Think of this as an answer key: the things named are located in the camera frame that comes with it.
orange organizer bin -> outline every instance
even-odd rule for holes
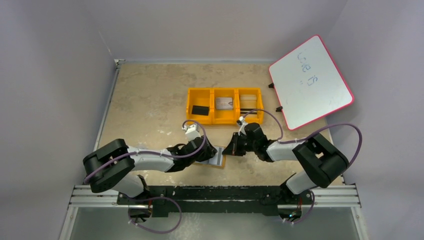
[[[232,109],[217,109],[216,98],[232,98]],[[208,115],[193,114],[193,106],[208,107]],[[189,88],[185,114],[205,125],[233,125],[249,109],[264,109],[260,88]],[[261,124],[262,111],[246,117],[248,123]]]

red border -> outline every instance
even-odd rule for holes
[[[283,109],[283,110],[281,111],[281,112],[282,112],[282,116],[284,117],[285,123],[286,123],[287,128],[288,128],[289,130],[296,130],[296,129],[298,129],[298,128],[301,128],[301,127],[303,127],[303,126],[305,126],[305,125],[307,125],[307,124],[312,123],[313,121],[316,121],[316,120],[318,120],[318,119],[321,119],[321,118],[323,118],[323,117],[325,117],[325,116],[327,116],[327,115],[330,115],[330,114],[332,114],[332,113],[334,113],[334,112],[336,112],[336,111],[338,111],[338,110],[340,110],[340,109],[342,109],[342,108],[345,108],[345,107],[347,107],[347,106],[351,105],[351,104],[355,101],[354,94],[352,93],[351,89],[349,88],[348,84],[346,83],[346,80],[345,80],[345,78],[343,77],[342,73],[340,72],[340,69],[339,69],[339,67],[337,66],[336,62],[334,61],[333,56],[330,54],[329,49],[327,48],[326,44],[324,43],[323,39],[321,38],[321,36],[320,36],[319,34],[315,34],[315,35],[313,35],[313,36],[312,36],[312,37],[310,37],[308,40],[304,41],[302,44],[300,44],[300,45],[299,45],[299,46],[297,46],[295,49],[291,50],[289,53],[287,53],[286,55],[282,56],[282,58],[278,59],[277,61],[275,61],[273,64],[271,64],[271,65],[269,66],[269,68],[268,68],[268,72],[269,72],[269,75],[271,76],[271,80],[272,80],[272,82],[274,82],[274,80],[273,80],[273,76],[271,75],[271,72],[270,72],[270,68],[271,68],[271,66],[272,66],[272,65],[274,65],[276,62],[280,61],[281,59],[283,59],[285,56],[287,56],[288,54],[290,54],[290,53],[291,53],[291,52],[293,52],[294,50],[298,49],[300,46],[302,46],[304,43],[306,43],[307,41],[311,40],[311,39],[312,39],[313,37],[315,37],[315,36],[318,36],[318,38],[319,38],[319,40],[321,41],[322,45],[324,45],[325,50],[327,51],[327,53],[328,53],[328,55],[329,55],[329,57],[330,57],[330,59],[331,59],[332,63],[333,63],[333,64],[334,64],[334,66],[335,66],[335,69],[337,69],[337,72],[338,72],[338,74],[340,74],[341,79],[343,80],[344,84],[346,85],[346,88],[347,88],[347,90],[349,91],[350,96],[352,96],[352,101],[351,101],[351,102],[349,102],[349,103],[347,103],[347,104],[346,104],[346,105],[344,105],[344,106],[341,106],[341,107],[339,107],[339,108],[337,108],[337,109],[335,109],[335,110],[333,110],[333,111],[331,111],[331,112],[329,112],[329,113],[326,113],[326,114],[324,114],[324,115],[322,115],[322,116],[319,116],[319,117],[317,117],[317,118],[315,118],[315,119],[313,119],[313,120],[311,120],[311,121],[309,121],[309,122],[307,122],[307,123],[305,123],[305,124],[302,124],[302,125],[300,125],[300,126],[298,126],[298,127],[293,128],[293,129],[292,129],[292,128],[289,128],[289,126],[287,125],[287,119],[286,119],[286,116],[284,115],[284,109]],[[275,88],[274,88],[274,90],[275,90],[275,94],[277,95],[278,102],[279,102],[279,104],[281,104],[280,98],[278,97],[278,94],[277,94],[277,90],[276,90]]]

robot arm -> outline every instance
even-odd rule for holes
[[[147,150],[127,146],[123,139],[116,139],[99,148],[82,161],[88,176],[88,183],[93,193],[101,193],[109,189],[124,193],[129,197],[149,194],[149,187],[141,175],[131,171],[156,170],[165,173],[182,171],[194,162],[203,162],[215,156],[217,150],[208,139],[196,154],[205,136],[200,136],[197,125],[190,125],[185,130],[187,144],[177,144],[162,150]],[[98,169],[112,159],[122,157],[111,165]]]
[[[247,124],[244,118],[238,123],[240,130],[233,133],[222,154],[244,156],[254,152],[265,162],[299,161],[304,170],[281,185],[287,194],[298,195],[316,186],[326,188],[349,166],[348,159],[319,133],[306,141],[282,144],[268,139],[258,123]]]

beige table surface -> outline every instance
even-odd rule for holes
[[[126,63],[119,72],[109,111],[104,123],[100,147],[122,138],[127,145],[144,145],[161,150],[187,143],[181,124],[186,119],[188,88],[261,88],[263,106],[275,113],[283,125],[283,140],[306,137],[326,125],[324,118],[290,131],[281,113],[277,95],[268,88],[269,64],[139,64]],[[263,132],[269,139],[280,135],[277,123],[265,114]],[[215,146],[227,146],[238,127],[206,126],[206,134]],[[329,132],[322,134],[328,138]],[[273,163],[259,160],[254,153],[227,156],[224,169],[191,165],[180,172],[138,171],[148,185],[254,186],[280,185],[302,170],[297,161]],[[337,178],[333,185],[341,185]]]

tabletop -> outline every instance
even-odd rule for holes
[[[260,88],[264,109],[274,112],[284,130],[283,141],[301,139],[327,125],[325,118],[297,130],[287,129],[276,92],[268,88],[269,64],[140,64],[121,66],[104,122],[99,146],[122,138],[127,145],[161,150],[187,143],[181,129],[186,120],[188,88]],[[269,139],[280,136],[277,123],[267,114],[261,124]],[[226,147],[237,125],[205,126],[214,146]],[[322,134],[330,139],[328,130]],[[191,165],[183,171],[165,173],[134,171],[148,185],[172,186],[261,186],[280,185],[292,174],[302,171],[297,161],[264,162],[249,152],[245,156],[226,156],[223,169]],[[333,185],[341,185],[338,177]]]

